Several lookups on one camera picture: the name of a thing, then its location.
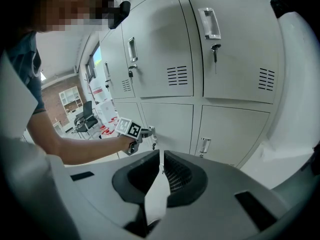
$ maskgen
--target black slot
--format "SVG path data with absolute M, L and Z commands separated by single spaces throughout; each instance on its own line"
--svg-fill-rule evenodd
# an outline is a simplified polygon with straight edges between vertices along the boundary
M 86 172 L 71 175 L 70 177 L 75 182 L 91 176 L 94 176 L 94 174 L 91 171 L 86 171 Z
M 274 224 L 276 218 L 248 191 L 234 195 L 260 231 Z

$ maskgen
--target locker handle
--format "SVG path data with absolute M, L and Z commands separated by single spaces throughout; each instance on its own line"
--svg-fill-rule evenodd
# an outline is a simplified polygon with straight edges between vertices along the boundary
M 131 37 L 128 40 L 128 50 L 129 50 L 130 61 L 131 62 L 137 61 L 138 55 L 137 55 L 137 48 L 136 48 L 136 40 L 134 37 Z
M 105 65 L 105 69 L 106 69 L 106 72 L 108 73 L 108 78 L 109 78 L 110 77 L 110 71 L 109 71 L 109 67 L 108 67 L 108 62 L 106 61 L 104 63 L 104 65 Z
M 220 29 L 214 9 L 200 8 L 198 11 L 202 21 L 205 39 L 221 39 Z
M 211 139 L 210 138 L 201 138 L 201 140 L 203 140 L 203 142 L 202 142 L 202 147 L 199 150 L 199 153 L 206 154 L 208 152 L 208 148 L 210 146 Z

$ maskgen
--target brick wall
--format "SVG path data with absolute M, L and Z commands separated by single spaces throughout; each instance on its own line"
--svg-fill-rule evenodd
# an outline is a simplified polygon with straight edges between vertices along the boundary
M 59 93 L 74 86 L 78 87 L 81 100 L 83 103 L 85 103 L 86 98 L 84 96 L 84 92 L 82 90 L 80 79 L 78 76 L 67 78 L 42 90 L 42 99 L 44 102 L 44 106 L 52 124 L 56 122 L 56 119 L 61 122 L 62 126 L 65 126 L 67 123 L 69 123 L 66 112 L 61 103 Z

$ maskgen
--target black office chair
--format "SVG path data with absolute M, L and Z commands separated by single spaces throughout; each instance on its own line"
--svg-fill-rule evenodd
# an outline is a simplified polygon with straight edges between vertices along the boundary
M 94 113 L 92 112 L 92 101 L 87 101 L 83 104 L 83 117 L 78 118 L 75 124 L 75 132 L 80 133 L 81 136 L 86 139 L 82 133 L 88 133 L 89 140 L 93 138 L 93 136 L 89 133 L 89 130 L 98 123 L 98 119 L 95 118 Z

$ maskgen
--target man's hand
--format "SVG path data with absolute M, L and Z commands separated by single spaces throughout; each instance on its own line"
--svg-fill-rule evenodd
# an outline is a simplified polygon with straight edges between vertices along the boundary
M 34 114 L 27 129 L 35 144 L 47 154 L 59 156 L 66 165 L 88 163 L 119 151 L 128 150 L 135 140 L 127 136 L 100 140 L 78 140 L 60 137 L 47 112 Z

